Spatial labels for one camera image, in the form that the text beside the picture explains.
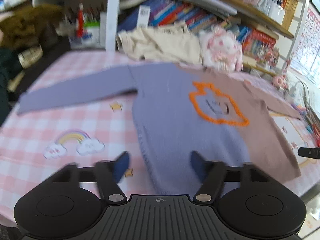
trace cloud print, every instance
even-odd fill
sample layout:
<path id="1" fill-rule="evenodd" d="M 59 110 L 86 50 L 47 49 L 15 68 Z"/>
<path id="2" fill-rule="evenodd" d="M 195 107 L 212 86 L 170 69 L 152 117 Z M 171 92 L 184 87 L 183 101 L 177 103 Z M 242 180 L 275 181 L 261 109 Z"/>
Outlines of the cloud print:
<path id="1" fill-rule="evenodd" d="M 80 155 L 88 155 L 100 152 L 104 149 L 104 144 L 99 142 L 98 139 L 85 139 L 79 145 L 77 151 Z"/>
<path id="2" fill-rule="evenodd" d="M 60 143 L 50 144 L 44 151 L 43 155 L 46 159 L 56 159 L 67 154 L 67 150 Z"/>

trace orange ghost embroidery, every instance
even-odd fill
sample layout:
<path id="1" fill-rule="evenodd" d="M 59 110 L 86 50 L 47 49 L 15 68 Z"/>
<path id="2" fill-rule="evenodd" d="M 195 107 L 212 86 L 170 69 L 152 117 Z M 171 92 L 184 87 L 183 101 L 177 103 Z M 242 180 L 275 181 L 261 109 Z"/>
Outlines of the orange ghost embroidery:
<path id="1" fill-rule="evenodd" d="M 219 89 L 215 88 L 212 83 L 193 82 L 192 84 L 196 87 L 197 91 L 190 92 L 189 99 L 190 99 L 191 103 L 193 104 L 193 107 L 195 108 L 196 112 L 203 119 L 207 120 L 208 122 L 215 123 L 215 124 L 227 124 L 227 125 L 231 125 L 231 126 L 247 126 L 247 125 L 249 125 L 249 123 L 250 123 L 249 120 L 241 113 L 237 103 L 233 100 L 233 98 L 230 95 L 222 93 Z M 226 120 L 223 118 L 215 119 L 215 118 L 212 118 L 212 117 L 208 116 L 207 114 L 205 114 L 201 110 L 201 108 L 199 107 L 199 104 L 196 100 L 196 97 L 197 96 L 205 96 L 207 94 L 205 91 L 206 88 L 210 89 L 218 97 L 225 97 L 225 98 L 229 99 L 236 114 L 242 119 L 242 121 L 238 122 L 238 121 Z"/>

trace barcode label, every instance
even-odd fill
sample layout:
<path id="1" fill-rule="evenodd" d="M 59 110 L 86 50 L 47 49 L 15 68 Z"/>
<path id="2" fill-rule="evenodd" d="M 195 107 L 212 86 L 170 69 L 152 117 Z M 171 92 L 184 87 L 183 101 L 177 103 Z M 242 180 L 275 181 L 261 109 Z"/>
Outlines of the barcode label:
<path id="1" fill-rule="evenodd" d="M 137 28 L 146 28 L 148 27 L 149 17 L 150 17 L 150 6 L 140 5 L 138 20 L 137 20 Z"/>

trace stuffed toy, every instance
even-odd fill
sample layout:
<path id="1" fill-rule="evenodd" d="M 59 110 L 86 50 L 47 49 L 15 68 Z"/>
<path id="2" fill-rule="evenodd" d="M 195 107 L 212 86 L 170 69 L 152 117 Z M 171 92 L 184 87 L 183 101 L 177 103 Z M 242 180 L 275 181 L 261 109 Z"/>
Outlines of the stuffed toy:
<path id="1" fill-rule="evenodd" d="M 216 26 L 210 33 L 200 33 L 199 42 L 205 67 L 223 72 L 242 69 L 242 47 L 231 31 Z"/>
<path id="2" fill-rule="evenodd" d="M 272 79 L 272 84 L 276 87 L 276 88 L 283 88 L 283 89 L 287 89 L 287 82 L 285 80 L 285 75 L 278 75 L 278 76 L 274 76 Z"/>

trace rainbow print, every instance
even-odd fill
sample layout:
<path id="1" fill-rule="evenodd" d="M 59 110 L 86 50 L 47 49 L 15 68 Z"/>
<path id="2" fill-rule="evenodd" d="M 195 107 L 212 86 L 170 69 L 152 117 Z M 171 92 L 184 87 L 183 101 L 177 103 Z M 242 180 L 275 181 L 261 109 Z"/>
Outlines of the rainbow print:
<path id="1" fill-rule="evenodd" d="M 80 144 L 83 140 L 90 139 L 90 136 L 81 130 L 69 130 L 62 135 L 59 136 L 59 138 L 56 140 L 57 144 L 64 144 L 67 141 L 71 140 L 77 140 Z"/>

